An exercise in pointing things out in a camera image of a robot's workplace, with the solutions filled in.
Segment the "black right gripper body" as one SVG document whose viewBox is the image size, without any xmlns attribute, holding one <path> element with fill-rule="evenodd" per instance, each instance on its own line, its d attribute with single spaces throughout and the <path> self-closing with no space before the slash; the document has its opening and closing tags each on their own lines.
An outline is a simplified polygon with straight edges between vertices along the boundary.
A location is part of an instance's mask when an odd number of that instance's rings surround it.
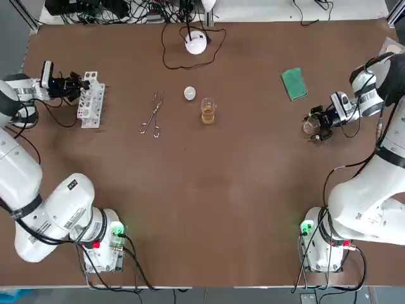
<svg viewBox="0 0 405 304">
<path fill-rule="evenodd" d="M 319 107 L 318 120 L 321 129 L 331 129 L 332 127 L 340 125 L 340 117 L 335 107 L 326 109 Z"/>
</svg>

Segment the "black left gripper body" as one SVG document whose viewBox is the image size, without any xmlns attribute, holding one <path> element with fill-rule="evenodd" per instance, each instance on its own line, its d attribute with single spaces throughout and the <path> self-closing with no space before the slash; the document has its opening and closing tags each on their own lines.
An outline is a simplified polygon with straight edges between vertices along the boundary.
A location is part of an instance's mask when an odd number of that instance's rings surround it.
<svg viewBox="0 0 405 304">
<path fill-rule="evenodd" d="M 48 95 L 50 98 L 67 97 L 72 93 L 70 78 L 51 78 L 48 82 Z"/>
</svg>

